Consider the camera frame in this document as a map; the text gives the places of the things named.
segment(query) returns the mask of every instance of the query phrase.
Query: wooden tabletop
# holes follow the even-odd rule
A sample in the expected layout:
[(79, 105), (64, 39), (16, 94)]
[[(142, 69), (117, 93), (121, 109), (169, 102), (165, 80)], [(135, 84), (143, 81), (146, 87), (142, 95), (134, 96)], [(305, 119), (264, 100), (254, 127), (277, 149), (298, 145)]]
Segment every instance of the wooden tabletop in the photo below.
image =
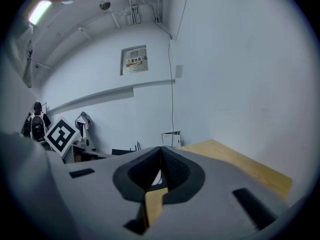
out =
[[(292, 179), (288, 176), (234, 151), (215, 140), (207, 140), (198, 144), (183, 146), (179, 149), (233, 164), (265, 184), (283, 199), (286, 199), (292, 186)], [(168, 193), (168, 189), (163, 188), (149, 191), (145, 194), (146, 213), (150, 225), (152, 225), (162, 213), (162, 198), (166, 193)]]

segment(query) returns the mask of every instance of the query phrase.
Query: black fisheye border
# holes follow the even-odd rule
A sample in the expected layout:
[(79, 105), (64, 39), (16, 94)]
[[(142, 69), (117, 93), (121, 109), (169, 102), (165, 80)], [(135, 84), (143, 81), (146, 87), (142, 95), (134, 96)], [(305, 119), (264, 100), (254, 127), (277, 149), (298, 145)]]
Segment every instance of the black fisheye border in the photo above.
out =
[[(6, 36), (8, 29), (20, 7), (26, 0), (0, 0), (2, 8), (0, 41)], [(309, 21), (310, 26), (316, 35), (319, 42), (319, 0), (293, 0), (304, 13), (305, 17)], [(3, 173), (2, 165), (0, 164), (0, 173)], [(32, 237), (33, 239), (46, 239), (47, 235), (44, 235), (36, 229), (34, 225), (30, 223), (25, 214), (17, 206), (16, 202), (12, 199), (8, 192), (3, 175), (0, 179), (1, 200), (2, 200), (2, 234), (5, 236), (5, 232), (10, 234), (10, 238), (24, 236)], [(283, 225), (280, 232), (275, 232), (273, 239), (284, 239), (291, 236), (300, 238), (303, 234), (304, 238), (312, 238), (318, 234), (318, 212), (319, 212), (319, 200), (320, 200), (320, 183), (319, 174), (317, 175), (316, 185), (311, 195), (306, 198), (303, 207), (299, 213), (291, 218), (289, 225)]]

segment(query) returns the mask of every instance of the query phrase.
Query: fluorescent light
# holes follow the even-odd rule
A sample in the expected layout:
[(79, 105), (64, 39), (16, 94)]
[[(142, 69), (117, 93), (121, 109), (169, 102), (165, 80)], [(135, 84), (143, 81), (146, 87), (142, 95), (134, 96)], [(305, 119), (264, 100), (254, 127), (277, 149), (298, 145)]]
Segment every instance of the fluorescent light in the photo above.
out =
[(31, 13), (29, 21), (36, 25), (50, 5), (50, 1), (40, 1)]

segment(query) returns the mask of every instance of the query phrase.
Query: white ceiling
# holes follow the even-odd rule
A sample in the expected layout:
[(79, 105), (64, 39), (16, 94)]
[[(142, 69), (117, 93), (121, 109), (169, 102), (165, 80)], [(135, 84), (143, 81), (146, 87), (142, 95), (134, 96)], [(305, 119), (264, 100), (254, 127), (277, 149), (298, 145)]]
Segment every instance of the white ceiling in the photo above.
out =
[[(90, 40), (78, 30), (83, 27), (85, 33), (94, 38), (104, 32), (117, 30), (110, 10), (101, 10), (99, 4), (105, 0), (74, 0), (71, 4), (52, 4), (37, 26), (34, 26), (33, 46), (33, 78), (39, 82), (50, 73), (55, 65), (74, 49)], [(157, 10), (158, 0), (144, 0)], [(160, 18), (162, 18), (163, 0), (160, 0)], [(129, 0), (110, 0), (111, 9), (120, 26), (126, 26), (125, 16), (129, 15)], [(151, 8), (141, 0), (139, 5), (141, 22), (153, 20)]]

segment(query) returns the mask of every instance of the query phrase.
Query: gray surface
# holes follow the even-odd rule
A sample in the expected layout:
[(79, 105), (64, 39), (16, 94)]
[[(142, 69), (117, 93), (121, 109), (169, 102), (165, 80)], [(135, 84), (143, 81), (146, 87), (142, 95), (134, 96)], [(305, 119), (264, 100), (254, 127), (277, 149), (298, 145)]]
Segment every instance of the gray surface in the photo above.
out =
[[(164, 205), (156, 222), (140, 236), (123, 227), (136, 218), (140, 204), (122, 198), (113, 174), (152, 148), (63, 164), (59, 154), (45, 152), (34, 141), (0, 137), (6, 143), (1, 162), (13, 196), (34, 223), (59, 239), (254, 239), (258, 230), (232, 194), (240, 188), (248, 188), (276, 215), (287, 210), (277, 196), (235, 166), (172, 149), (203, 168), (204, 185), (189, 201)], [(95, 172), (78, 178), (69, 174), (87, 168)]]

